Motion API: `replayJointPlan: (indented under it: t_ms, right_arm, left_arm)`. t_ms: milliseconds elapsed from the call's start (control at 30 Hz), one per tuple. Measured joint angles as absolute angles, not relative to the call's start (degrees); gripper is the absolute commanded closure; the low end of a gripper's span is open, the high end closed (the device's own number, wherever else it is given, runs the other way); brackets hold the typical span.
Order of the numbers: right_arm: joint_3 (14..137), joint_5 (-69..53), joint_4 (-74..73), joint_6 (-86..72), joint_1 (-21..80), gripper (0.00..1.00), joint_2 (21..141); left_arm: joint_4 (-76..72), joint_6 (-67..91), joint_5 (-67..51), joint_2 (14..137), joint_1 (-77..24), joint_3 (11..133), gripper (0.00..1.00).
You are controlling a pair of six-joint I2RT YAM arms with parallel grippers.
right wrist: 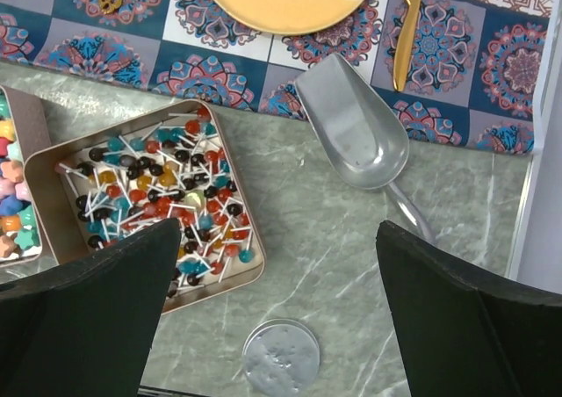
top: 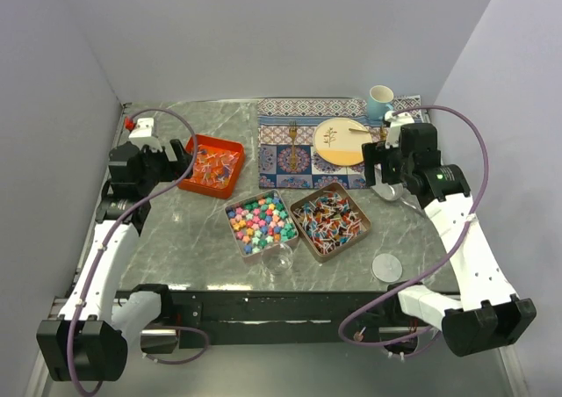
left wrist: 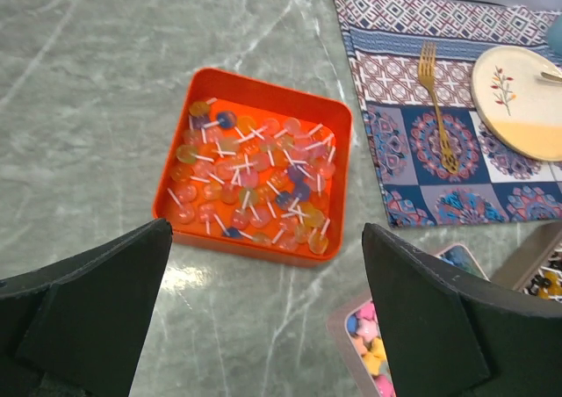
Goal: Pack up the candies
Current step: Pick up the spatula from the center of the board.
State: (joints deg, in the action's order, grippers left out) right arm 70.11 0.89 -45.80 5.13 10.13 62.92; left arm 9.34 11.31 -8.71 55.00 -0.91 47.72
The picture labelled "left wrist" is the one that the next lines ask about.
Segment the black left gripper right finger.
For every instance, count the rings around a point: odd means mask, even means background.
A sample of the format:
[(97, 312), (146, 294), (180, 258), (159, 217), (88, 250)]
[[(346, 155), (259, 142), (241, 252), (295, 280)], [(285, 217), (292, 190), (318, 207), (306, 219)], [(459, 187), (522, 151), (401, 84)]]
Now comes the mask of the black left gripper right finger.
[(380, 225), (364, 265), (399, 396), (559, 396), (561, 305), (509, 290)]

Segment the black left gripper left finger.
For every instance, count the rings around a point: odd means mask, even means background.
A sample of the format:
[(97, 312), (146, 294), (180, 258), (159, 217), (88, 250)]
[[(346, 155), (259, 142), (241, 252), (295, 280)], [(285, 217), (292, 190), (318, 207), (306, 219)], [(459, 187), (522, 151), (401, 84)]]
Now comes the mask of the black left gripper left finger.
[(152, 220), (94, 249), (1, 282), (1, 394), (45, 375), (92, 396), (127, 396), (169, 259)]

